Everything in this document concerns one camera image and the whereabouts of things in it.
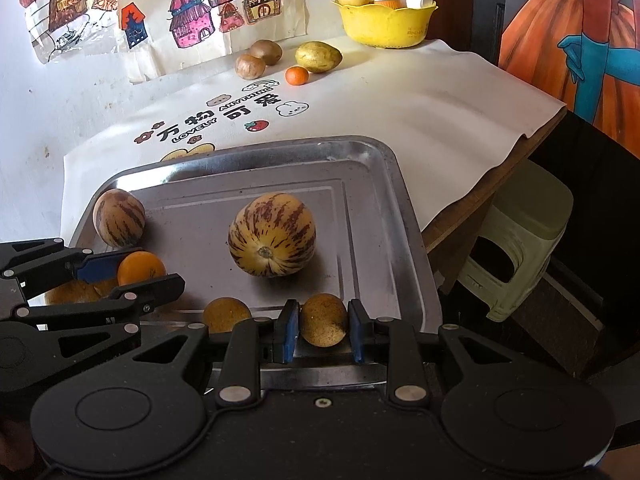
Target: metal tray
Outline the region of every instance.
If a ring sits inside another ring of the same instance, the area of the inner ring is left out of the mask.
[[[254,316],[276,317],[290,298],[304,303],[313,294],[329,292],[345,304],[360,298],[372,318],[399,317],[422,332],[435,333],[442,322],[398,162],[377,140],[348,136],[269,142],[125,171],[95,193],[71,246],[108,250],[94,230],[92,210],[98,197],[115,187],[132,192],[145,206],[140,245],[186,281],[180,300],[145,317],[145,335],[200,321],[206,304],[221,296],[245,302]],[[228,227],[247,203],[274,190],[294,194],[311,209],[316,254],[297,274],[256,278],[230,256]],[[318,363],[308,359],[320,356],[323,367],[349,351],[347,341],[325,351],[299,340],[296,358],[314,368]],[[340,373],[349,376],[353,370]],[[316,375],[312,382],[326,384]]]

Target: orange fruit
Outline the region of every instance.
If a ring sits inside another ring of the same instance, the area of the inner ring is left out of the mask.
[[[155,254],[147,251],[131,253],[118,266],[118,285],[146,282],[166,274],[164,264]]]
[[[284,79],[286,79],[290,85],[300,86],[309,81],[309,72],[304,67],[292,66],[287,68],[287,71],[284,73]]]

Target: scalloped bowl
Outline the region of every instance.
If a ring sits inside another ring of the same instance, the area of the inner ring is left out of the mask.
[[[341,5],[344,31],[352,40],[381,48],[405,48],[420,43],[427,35],[436,2],[423,9],[390,9],[377,4]]]

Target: plastic stool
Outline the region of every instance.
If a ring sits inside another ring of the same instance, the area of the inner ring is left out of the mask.
[[[507,254],[513,276],[503,283],[471,257],[458,276],[489,306],[489,319],[507,319],[538,284],[573,206],[569,188],[530,160],[524,160],[497,191],[478,236]]]

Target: orange dress painting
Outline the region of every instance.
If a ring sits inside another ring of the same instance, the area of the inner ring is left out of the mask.
[[[640,0],[529,0],[499,65],[564,101],[640,158]]]

